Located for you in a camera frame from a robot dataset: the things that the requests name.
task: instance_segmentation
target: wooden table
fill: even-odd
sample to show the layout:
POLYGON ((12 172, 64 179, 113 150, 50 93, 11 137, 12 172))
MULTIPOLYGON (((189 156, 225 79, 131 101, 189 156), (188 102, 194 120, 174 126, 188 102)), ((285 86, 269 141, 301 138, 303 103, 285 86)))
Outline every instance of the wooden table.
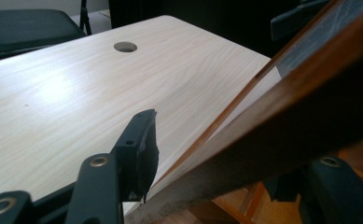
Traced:
POLYGON ((158 180, 268 61, 171 17, 0 61, 0 192, 36 200, 75 181, 86 158, 109 152, 150 108, 158 180), (137 50, 115 50, 121 41, 137 50))

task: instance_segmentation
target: wooden plank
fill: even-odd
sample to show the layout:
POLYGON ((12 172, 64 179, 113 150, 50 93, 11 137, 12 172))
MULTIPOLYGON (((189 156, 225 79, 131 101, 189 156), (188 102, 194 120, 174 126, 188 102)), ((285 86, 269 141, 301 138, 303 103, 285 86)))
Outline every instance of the wooden plank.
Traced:
POLYGON ((167 175, 126 220, 149 223, 361 138, 363 14, 167 175))
POLYGON ((0 61, 0 192, 36 200, 75 181, 150 108, 161 177, 268 61, 171 17, 0 61), (120 41, 137 51, 114 50, 120 41))

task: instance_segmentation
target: light wood tabletop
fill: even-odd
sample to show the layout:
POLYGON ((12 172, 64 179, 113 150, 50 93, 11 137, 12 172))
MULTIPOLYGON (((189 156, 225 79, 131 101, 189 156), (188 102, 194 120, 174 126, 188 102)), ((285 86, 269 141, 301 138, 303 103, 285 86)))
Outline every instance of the light wood tabletop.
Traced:
POLYGON ((132 116, 154 108, 156 179, 269 61, 172 17, 0 61, 0 192, 39 199, 109 152, 132 116), (134 43, 134 52, 114 49, 134 43))

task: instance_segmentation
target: chair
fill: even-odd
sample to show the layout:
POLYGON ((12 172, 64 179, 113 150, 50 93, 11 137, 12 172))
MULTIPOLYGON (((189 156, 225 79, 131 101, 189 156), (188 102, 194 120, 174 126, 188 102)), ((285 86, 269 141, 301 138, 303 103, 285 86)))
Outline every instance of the chair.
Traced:
POLYGON ((0 59, 84 37, 83 25, 91 34, 86 0, 82 0, 80 28, 60 10, 1 10, 0 59))

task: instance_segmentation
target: chair seat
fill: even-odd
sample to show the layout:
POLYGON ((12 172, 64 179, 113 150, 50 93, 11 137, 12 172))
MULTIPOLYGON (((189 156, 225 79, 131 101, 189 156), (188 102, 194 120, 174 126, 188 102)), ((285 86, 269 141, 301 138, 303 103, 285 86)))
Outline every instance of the chair seat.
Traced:
POLYGON ((0 58, 86 36, 62 11, 53 9, 0 11, 0 58))

